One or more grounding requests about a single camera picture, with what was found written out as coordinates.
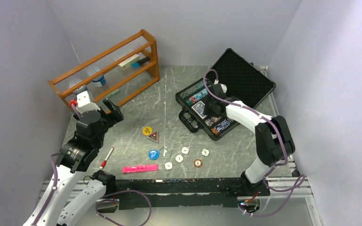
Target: yellow round disc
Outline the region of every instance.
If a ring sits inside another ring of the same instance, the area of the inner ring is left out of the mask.
[[[142,133],[145,135],[145,136],[149,136],[151,133],[153,132],[152,128],[150,126],[145,126],[143,129],[142,129]]]

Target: white poker chip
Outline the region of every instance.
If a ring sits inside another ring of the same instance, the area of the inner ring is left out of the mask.
[[[166,170],[171,170],[173,168],[173,164],[171,162],[166,162],[165,168],[166,168]]]
[[[202,149],[202,155],[203,155],[204,157],[207,157],[209,154],[210,154],[210,151],[209,151],[209,150],[207,150],[206,148]]]
[[[187,147],[181,148],[181,153],[188,154],[189,153],[189,148],[187,148]]]
[[[184,160],[184,157],[179,154],[179,155],[177,155],[177,156],[175,157],[175,160],[176,160],[177,162],[182,162],[182,161]]]

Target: wooden shelf frame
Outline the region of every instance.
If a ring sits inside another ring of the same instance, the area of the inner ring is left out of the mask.
[[[98,72],[94,73],[93,75],[89,76],[88,78],[85,78],[82,81],[78,82],[76,85],[73,85],[64,91],[58,90],[57,84],[60,83],[61,81],[63,81],[64,79],[69,78],[70,76],[76,74],[80,70],[88,67],[89,65],[93,64],[94,62],[97,62],[98,60],[113,53],[114,51],[129,44],[130,42],[132,42],[133,40],[136,40],[137,38],[139,38],[141,36],[147,41],[147,43],[134,49],[133,51],[122,56],[121,58],[115,60],[114,62],[112,62],[109,65],[105,66],[104,68],[100,69]],[[135,35],[133,35],[133,36],[125,39],[124,41],[118,43],[117,45],[109,48],[108,50],[106,50],[106,51],[98,54],[97,56],[87,60],[86,62],[78,65],[77,67],[73,68],[72,70],[60,75],[59,77],[57,77],[51,81],[48,81],[48,84],[53,88],[53,90],[56,92],[56,94],[59,96],[59,98],[67,105],[67,107],[71,111],[73,111],[73,109],[69,105],[69,102],[66,100],[66,97],[70,96],[79,87],[86,85],[86,84],[90,83],[92,80],[94,80],[96,77],[98,77],[102,74],[106,74],[107,72],[113,70],[114,68],[116,68],[118,66],[119,63],[123,62],[124,60],[126,60],[126,59],[130,58],[131,56],[133,56],[134,54],[138,54],[138,53],[141,53],[144,56],[149,57],[150,58],[149,62],[147,64],[143,64],[140,68],[137,69],[137,71],[128,75],[126,78],[122,79],[120,82],[118,82],[114,86],[106,89],[105,91],[100,93],[98,96],[94,97],[94,101],[97,102],[97,101],[105,98],[108,94],[110,94],[114,90],[120,88],[121,86],[123,86],[124,84],[126,84],[127,82],[129,82],[130,80],[132,80],[133,78],[135,78],[136,76],[141,74],[142,72],[146,71],[147,73],[149,73],[152,77],[151,81],[149,81],[148,83],[143,85],[141,88],[139,88],[137,91],[131,93],[125,99],[123,99],[119,103],[117,103],[119,106],[123,106],[125,103],[127,103],[128,101],[130,101],[131,99],[136,97],[138,94],[140,94],[141,92],[146,90],[148,87],[150,87],[151,85],[153,85],[154,83],[156,83],[157,81],[160,80],[156,39],[151,34],[149,34],[147,31],[145,31],[143,29],[140,32],[136,33]]]

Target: white wall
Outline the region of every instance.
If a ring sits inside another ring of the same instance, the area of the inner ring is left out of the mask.
[[[269,70],[324,225],[362,225],[362,1],[304,0]]]
[[[22,225],[70,117],[47,80],[78,64],[44,0],[0,1],[0,226]]]
[[[212,65],[226,50],[267,65],[302,0],[48,0],[84,62],[145,29],[162,65]]]

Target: orange poker chip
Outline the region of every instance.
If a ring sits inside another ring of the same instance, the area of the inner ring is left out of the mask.
[[[203,163],[202,163],[202,160],[200,160],[200,159],[196,159],[195,161],[194,161],[194,165],[195,165],[195,167],[202,167],[202,165],[203,165]]]

